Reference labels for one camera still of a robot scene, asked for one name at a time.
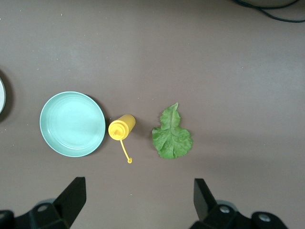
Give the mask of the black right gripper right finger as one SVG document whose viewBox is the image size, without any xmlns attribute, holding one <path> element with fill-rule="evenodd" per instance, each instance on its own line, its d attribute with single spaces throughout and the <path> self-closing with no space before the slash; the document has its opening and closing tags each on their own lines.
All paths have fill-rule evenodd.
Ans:
<svg viewBox="0 0 305 229">
<path fill-rule="evenodd" d="M 250 218 L 242 215 L 227 202 L 218 203 L 202 178 L 194 180 L 193 203 L 199 220 L 192 229 L 286 229 L 276 215 L 257 211 Z"/>
</svg>

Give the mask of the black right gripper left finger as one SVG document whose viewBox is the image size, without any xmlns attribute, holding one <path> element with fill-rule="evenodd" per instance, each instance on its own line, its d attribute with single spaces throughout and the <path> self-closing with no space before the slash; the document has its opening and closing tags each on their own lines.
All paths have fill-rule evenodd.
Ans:
<svg viewBox="0 0 305 229">
<path fill-rule="evenodd" d="M 69 229 L 86 203 L 86 179 L 76 177 L 52 202 L 42 202 L 18 217 L 0 211 L 2 229 Z"/>
</svg>

